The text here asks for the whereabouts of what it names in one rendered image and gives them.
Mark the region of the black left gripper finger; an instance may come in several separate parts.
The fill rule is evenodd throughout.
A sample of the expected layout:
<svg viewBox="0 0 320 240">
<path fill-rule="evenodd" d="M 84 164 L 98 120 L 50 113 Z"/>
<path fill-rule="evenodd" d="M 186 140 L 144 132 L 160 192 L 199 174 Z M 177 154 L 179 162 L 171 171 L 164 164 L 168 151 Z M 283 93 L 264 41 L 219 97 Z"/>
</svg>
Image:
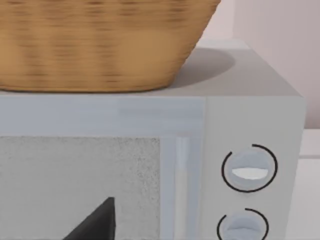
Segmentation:
<svg viewBox="0 0 320 240">
<path fill-rule="evenodd" d="M 108 197 L 62 240 L 115 240 L 115 198 Z"/>
</svg>

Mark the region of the pale microwave door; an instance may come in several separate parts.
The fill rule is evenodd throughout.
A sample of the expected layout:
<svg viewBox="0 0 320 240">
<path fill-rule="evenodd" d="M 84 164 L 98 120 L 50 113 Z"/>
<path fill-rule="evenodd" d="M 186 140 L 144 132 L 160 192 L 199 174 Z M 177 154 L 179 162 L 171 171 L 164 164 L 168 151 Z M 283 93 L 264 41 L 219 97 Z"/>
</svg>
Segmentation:
<svg viewBox="0 0 320 240">
<path fill-rule="evenodd" d="M 196 240 L 205 112 L 199 96 L 0 95 L 0 240 L 61 240 L 109 197 L 117 240 L 175 240 L 178 137 Z"/>
</svg>

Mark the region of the pale microwave knob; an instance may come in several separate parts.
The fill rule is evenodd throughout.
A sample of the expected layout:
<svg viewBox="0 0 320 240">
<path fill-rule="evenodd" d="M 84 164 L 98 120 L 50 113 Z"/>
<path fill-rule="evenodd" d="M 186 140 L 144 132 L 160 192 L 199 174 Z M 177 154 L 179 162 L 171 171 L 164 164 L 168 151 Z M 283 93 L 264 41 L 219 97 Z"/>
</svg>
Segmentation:
<svg viewBox="0 0 320 240">
<path fill-rule="evenodd" d="M 266 240 L 270 231 L 268 219 L 253 208 L 223 215 L 216 225 L 218 240 Z"/>
<path fill-rule="evenodd" d="M 279 163 L 267 147 L 252 144 L 236 152 L 229 152 L 221 164 L 225 184 L 240 193 L 255 193 L 268 187 L 276 178 Z"/>
</svg>

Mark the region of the woven wicker basket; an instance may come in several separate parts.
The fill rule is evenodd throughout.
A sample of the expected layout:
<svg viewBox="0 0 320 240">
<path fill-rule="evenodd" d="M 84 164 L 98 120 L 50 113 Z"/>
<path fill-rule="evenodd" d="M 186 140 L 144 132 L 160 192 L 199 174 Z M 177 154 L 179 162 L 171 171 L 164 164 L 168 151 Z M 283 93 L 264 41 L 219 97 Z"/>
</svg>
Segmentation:
<svg viewBox="0 0 320 240">
<path fill-rule="evenodd" d="M 169 86 L 221 0 L 0 0 L 0 90 Z"/>
</svg>

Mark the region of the pale microwave oven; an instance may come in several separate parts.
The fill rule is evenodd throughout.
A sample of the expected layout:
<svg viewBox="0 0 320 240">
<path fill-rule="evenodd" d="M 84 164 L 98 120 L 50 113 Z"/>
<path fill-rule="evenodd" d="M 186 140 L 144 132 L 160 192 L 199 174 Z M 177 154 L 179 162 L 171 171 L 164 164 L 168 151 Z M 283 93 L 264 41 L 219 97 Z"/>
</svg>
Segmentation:
<svg viewBox="0 0 320 240">
<path fill-rule="evenodd" d="M 285 240 L 306 103 L 303 97 L 245 43 L 201 40 L 173 86 L 132 94 L 164 97 L 204 97 L 203 159 L 198 238 L 218 240 L 217 223 L 245 208 L 264 214 L 266 240 Z M 270 149 L 278 172 L 266 188 L 237 192 L 222 179 L 221 165 L 229 152 L 252 144 Z"/>
</svg>

